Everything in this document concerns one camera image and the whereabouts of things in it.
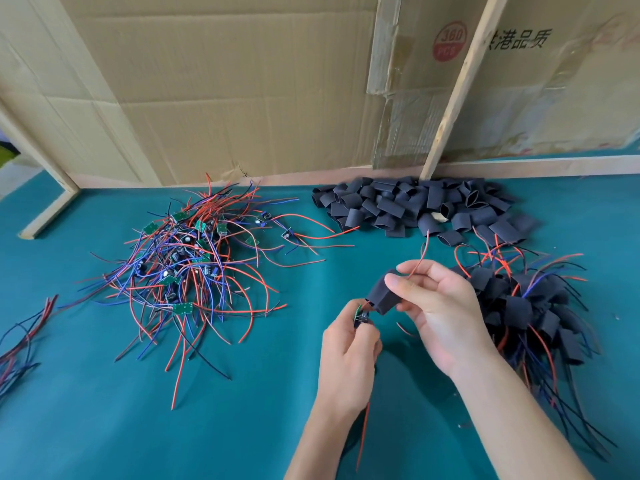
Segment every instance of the right hand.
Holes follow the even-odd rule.
[[[416,265],[417,260],[405,261],[396,269],[409,274]],[[402,298],[396,309],[413,320],[427,352],[446,375],[482,356],[497,355],[476,292],[459,274],[424,260],[410,278],[389,273],[385,284]]]

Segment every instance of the left hand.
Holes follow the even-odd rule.
[[[353,422],[371,397],[374,365],[382,352],[380,332],[372,323],[353,327],[364,299],[352,299],[324,331],[320,376],[314,408],[339,420]]]

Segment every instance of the teal work mat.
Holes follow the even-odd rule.
[[[640,176],[511,180],[508,190],[523,197],[521,209],[544,222],[527,247],[585,254],[579,262],[587,266],[589,281],[577,288],[605,354],[575,368],[574,375],[589,420],[620,449],[606,464],[577,438],[574,448],[596,478],[638,478]],[[155,218],[147,210],[162,214],[170,197],[188,198],[179,189],[84,191],[41,238],[18,239],[18,231],[59,192],[48,175],[39,175],[0,201],[0,330],[41,309],[47,296],[59,293],[61,303],[78,298],[81,285],[75,281],[112,269],[89,251],[128,256],[122,243],[135,237],[132,228]],[[260,194],[299,196],[300,202],[277,209],[332,224],[313,206],[308,187],[264,188]],[[287,222],[296,231],[324,235],[301,219]],[[332,241],[356,247],[321,250],[326,261],[309,266],[260,265],[288,306],[257,317],[240,345],[248,318],[223,324],[233,346],[206,336],[203,354],[233,381],[195,358],[185,365],[174,411],[177,368],[164,372],[164,366],[176,330],[168,330],[141,360],[137,348],[114,363],[136,336],[126,306],[85,303],[53,317],[35,343],[42,365],[0,404],[0,478],[282,478],[314,399],[323,330],[347,300],[363,297],[388,268],[415,258],[422,238],[414,233],[388,239],[372,230]],[[435,239],[429,257],[454,264],[452,249]],[[313,255],[299,249],[287,258]],[[362,463],[356,475],[356,449],[343,460],[339,477],[494,478],[473,428],[459,427],[468,414],[451,382],[396,320],[412,326],[396,312],[376,320],[385,351]]]

